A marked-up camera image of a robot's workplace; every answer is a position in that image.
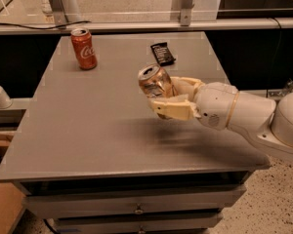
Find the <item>can top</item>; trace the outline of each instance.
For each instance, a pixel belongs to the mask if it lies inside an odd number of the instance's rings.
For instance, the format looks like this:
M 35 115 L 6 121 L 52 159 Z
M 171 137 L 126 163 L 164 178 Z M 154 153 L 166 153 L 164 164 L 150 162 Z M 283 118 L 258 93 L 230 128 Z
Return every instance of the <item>can top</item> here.
M 88 28 L 78 27 L 78 28 L 71 30 L 70 34 L 73 36 L 83 36 L 83 35 L 88 34 L 88 32 L 89 32 Z
M 140 81 L 144 81 L 152 77 L 154 74 L 156 74 L 159 70 L 159 66 L 155 64 L 151 64 L 149 66 L 144 67 L 141 69 L 138 73 L 138 79 Z

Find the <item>gray tabletop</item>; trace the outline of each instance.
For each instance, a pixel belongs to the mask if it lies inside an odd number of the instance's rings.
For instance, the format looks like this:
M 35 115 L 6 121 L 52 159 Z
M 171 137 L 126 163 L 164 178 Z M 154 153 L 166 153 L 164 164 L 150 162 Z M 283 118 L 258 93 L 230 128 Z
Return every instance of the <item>gray tabletop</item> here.
M 168 42 L 172 76 L 228 82 L 205 34 L 93 36 L 99 64 L 79 69 L 69 37 L 54 52 L 0 166 L 0 181 L 148 176 L 266 168 L 267 156 L 241 136 L 161 120 L 147 107 L 138 71 Z

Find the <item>desk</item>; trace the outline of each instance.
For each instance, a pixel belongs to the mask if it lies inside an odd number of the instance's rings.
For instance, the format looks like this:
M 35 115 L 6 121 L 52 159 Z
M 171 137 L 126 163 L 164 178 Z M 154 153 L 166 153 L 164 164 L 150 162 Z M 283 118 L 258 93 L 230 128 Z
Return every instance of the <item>desk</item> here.
M 267 169 L 241 136 L 161 120 L 138 71 L 168 42 L 171 76 L 228 83 L 204 32 L 95 35 L 95 69 L 77 66 L 62 37 L 0 166 L 0 182 L 69 233 L 206 233 Z

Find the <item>black cable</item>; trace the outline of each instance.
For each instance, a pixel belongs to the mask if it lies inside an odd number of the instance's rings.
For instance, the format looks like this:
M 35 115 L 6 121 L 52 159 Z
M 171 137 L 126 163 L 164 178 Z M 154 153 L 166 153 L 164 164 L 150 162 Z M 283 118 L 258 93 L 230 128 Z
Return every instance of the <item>black cable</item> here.
M 272 57 L 272 65 L 271 65 L 271 68 L 270 68 L 269 73 L 268 73 L 268 79 L 267 79 L 267 85 L 266 85 L 266 98 L 268 97 L 268 90 L 269 90 L 270 84 L 271 84 L 272 71 L 273 71 L 273 67 L 274 67 L 274 63 L 275 63 L 275 59 L 276 59 L 276 54 L 279 51 L 280 43 L 281 43 L 281 39 L 282 39 L 282 26 L 281 26 L 280 22 L 275 18 L 272 18 L 272 20 L 275 20 L 276 23 L 279 26 L 279 39 L 278 39 L 276 47 L 275 47 L 275 51 L 274 51 L 274 54 L 273 54 L 273 57 Z
M 49 29 L 55 29 L 55 28 L 60 28 L 64 26 L 69 26 L 69 25 L 74 25 L 74 24 L 79 24 L 79 23 L 88 23 L 90 22 L 89 20 L 79 20 L 79 21 L 74 21 L 74 22 L 68 22 L 65 24 L 60 24 L 52 27 L 33 27 L 33 26 L 27 26 L 23 24 L 15 24 L 15 23 L 7 23 L 7 22 L 0 22 L 0 26 L 17 26 L 17 27 L 24 27 L 24 28 L 29 28 L 29 29 L 41 29 L 41 30 L 49 30 Z
M 46 224 L 46 226 L 48 227 L 48 229 L 54 233 L 54 234 L 61 234 L 60 232 L 56 231 L 51 225 L 50 223 L 47 221 L 47 219 L 43 219 L 44 223 Z

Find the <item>soda can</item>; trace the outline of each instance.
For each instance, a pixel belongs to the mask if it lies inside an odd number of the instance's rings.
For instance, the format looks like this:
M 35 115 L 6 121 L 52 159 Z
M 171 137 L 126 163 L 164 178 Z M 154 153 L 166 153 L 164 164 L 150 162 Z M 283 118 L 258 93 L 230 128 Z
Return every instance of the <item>soda can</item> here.
M 169 74 L 157 63 L 138 73 L 139 86 L 148 98 L 170 98 L 178 95 Z
M 75 28 L 70 32 L 70 39 L 81 69 L 89 70 L 97 66 L 98 61 L 92 46 L 89 29 Z

